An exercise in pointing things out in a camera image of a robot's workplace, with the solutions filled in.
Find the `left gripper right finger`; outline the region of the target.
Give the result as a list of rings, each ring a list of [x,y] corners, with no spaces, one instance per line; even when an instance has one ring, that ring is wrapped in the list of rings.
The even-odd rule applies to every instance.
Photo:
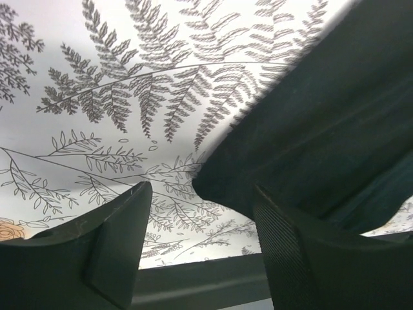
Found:
[[[411,309],[412,233],[369,238],[254,191],[254,220],[275,309]]]

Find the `black t shirt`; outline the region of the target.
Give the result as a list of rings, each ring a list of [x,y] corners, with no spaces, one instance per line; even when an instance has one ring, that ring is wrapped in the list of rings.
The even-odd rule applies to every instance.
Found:
[[[361,234],[412,196],[412,2],[362,1],[228,134],[192,182],[252,217],[256,185]]]

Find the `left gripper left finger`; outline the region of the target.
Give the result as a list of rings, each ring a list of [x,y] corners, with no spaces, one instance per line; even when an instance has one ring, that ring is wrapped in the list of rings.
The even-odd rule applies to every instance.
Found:
[[[1,308],[129,308],[151,201],[144,181],[31,239],[2,242]]]

